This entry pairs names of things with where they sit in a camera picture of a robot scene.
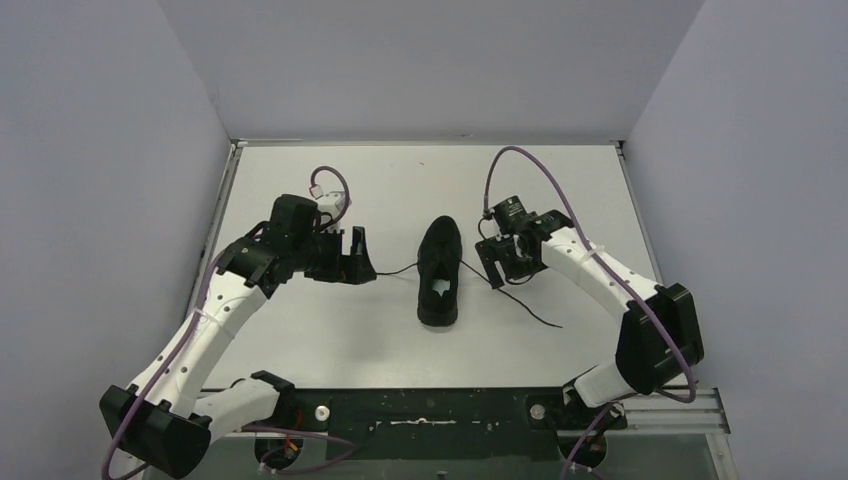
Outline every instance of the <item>white wall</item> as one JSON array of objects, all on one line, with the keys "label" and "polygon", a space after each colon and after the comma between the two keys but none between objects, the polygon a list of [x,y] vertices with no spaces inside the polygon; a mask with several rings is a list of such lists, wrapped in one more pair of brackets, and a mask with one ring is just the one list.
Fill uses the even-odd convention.
[{"label": "white wall", "polygon": [[848,2],[707,0],[625,145],[742,478],[846,478]]},{"label": "white wall", "polygon": [[703,0],[159,0],[233,137],[621,140]]},{"label": "white wall", "polygon": [[184,312],[227,135],[154,0],[0,6],[0,476],[94,478]]}]

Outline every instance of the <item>black shoe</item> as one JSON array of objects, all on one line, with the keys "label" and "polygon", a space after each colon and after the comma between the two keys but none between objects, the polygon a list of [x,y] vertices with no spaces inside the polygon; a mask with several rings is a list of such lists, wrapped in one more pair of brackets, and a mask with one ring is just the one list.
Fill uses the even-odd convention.
[{"label": "black shoe", "polygon": [[462,243],[453,218],[441,216],[430,224],[418,248],[418,319],[432,327],[456,321],[456,292]]}]

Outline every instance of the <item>shoe insole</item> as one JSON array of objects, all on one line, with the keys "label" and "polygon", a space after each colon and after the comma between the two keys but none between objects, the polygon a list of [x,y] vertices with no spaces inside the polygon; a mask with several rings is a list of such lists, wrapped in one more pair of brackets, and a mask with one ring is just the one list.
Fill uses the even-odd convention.
[{"label": "shoe insole", "polygon": [[450,280],[442,280],[441,278],[437,278],[433,280],[433,284],[430,286],[434,292],[438,293],[440,297],[445,296],[445,292],[450,290]]}]

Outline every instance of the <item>silver bolt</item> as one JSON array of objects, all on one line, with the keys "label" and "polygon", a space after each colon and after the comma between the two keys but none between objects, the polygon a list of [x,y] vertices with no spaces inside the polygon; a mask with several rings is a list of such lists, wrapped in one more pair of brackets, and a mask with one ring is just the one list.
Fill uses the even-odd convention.
[{"label": "silver bolt", "polygon": [[319,405],[318,408],[315,409],[315,420],[318,420],[319,422],[326,422],[328,418],[330,418],[330,409],[324,405]]},{"label": "silver bolt", "polygon": [[533,418],[533,420],[544,419],[545,407],[539,405],[538,403],[536,405],[533,405],[532,407],[530,407],[530,417]]}]

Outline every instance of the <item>robotic arm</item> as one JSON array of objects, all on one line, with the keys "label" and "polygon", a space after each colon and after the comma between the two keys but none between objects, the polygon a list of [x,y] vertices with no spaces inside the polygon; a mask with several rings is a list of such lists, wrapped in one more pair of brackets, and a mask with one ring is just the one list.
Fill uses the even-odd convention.
[{"label": "robotic arm", "polygon": [[[280,417],[292,411],[294,385],[267,372],[254,373],[223,392],[198,396],[245,321],[295,272],[321,282],[353,285],[377,278],[362,227],[353,227],[350,254],[343,254],[344,231],[337,220],[348,203],[345,194],[325,195],[316,188],[311,192],[317,202],[280,196],[268,221],[227,246],[212,267],[216,273],[209,280],[207,301],[190,316],[199,315],[199,320],[184,322],[126,389],[113,385],[103,395],[100,410],[115,437],[139,401],[140,388],[154,382],[125,427],[122,450],[182,478],[197,466],[209,445],[227,433],[269,417],[291,420]],[[187,336],[189,328],[193,332]],[[174,351],[176,357],[157,375]]]},{"label": "robotic arm", "polygon": [[507,281],[552,268],[594,298],[614,319],[620,333],[615,357],[583,373],[564,388],[565,402],[580,400],[599,407],[624,395],[650,394],[680,373],[681,367],[645,312],[592,259],[600,256],[657,314],[689,365],[704,357],[695,305],[689,291],[675,284],[664,287],[630,270],[601,247],[587,249],[574,224],[559,211],[528,213],[517,196],[486,212],[499,233],[475,245],[492,288]]}]

